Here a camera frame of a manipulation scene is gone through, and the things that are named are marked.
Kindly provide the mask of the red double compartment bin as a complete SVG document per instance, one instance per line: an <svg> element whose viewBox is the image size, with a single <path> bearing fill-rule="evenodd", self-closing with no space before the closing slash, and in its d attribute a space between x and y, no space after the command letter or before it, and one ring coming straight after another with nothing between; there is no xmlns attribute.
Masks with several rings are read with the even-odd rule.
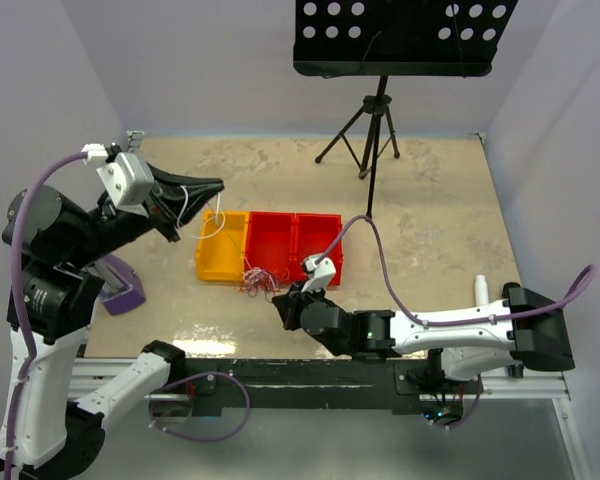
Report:
<svg viewBox="0 0 600 480"><path fill-rule="evenodd" d="M245 269L261 268L282 284L304 280L303 260L323 253L342 226L340 214L251 211Z"/></svg>

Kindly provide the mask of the yellow plastic bin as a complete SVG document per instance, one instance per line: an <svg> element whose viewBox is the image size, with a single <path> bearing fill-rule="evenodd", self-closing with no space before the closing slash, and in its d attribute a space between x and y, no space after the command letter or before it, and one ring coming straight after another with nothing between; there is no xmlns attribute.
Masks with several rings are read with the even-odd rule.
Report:
<svg viewBox="0 0 600 480"><path fill-rule="evenodd" d="M207 210L197 237L196 273L200 281L241 283L250 214Z"/></svg>

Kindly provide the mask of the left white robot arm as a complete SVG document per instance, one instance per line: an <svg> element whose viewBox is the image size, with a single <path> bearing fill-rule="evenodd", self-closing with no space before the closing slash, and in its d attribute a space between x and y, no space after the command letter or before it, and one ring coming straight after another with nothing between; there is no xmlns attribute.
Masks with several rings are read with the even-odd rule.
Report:
<svg viewBox="0 0 600 480"><path fill-rule="evenodd" d="M146 395L176 392L187 380L184 352L155 340L104 386L79 399L69 396L104 286L93 265L151 231L177 241L179 227L224 189L218 178L151 165L134 175L108 163L104 176L104 192L89 211L49 186L46 175L11 205L3 232L11 249L11 388L0 429L0 472L7 478L79 476L120 417Z"/></svg>

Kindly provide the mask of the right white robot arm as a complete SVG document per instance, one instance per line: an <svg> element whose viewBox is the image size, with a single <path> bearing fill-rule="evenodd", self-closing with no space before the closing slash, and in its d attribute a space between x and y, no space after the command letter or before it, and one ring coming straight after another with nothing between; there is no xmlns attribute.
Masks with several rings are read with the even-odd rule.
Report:
<svg viewBox="0 0 600 480"><path fill-rule="evenodd" d="M305 291L300 282L272 303L284 329L304 331L334 356L371 362L438 352L440 359L426 367L425 379L439 393L510 365L539 372L575 367L562 307L517 284L483 306L410 315L348 312L325 291Z"/></svg>

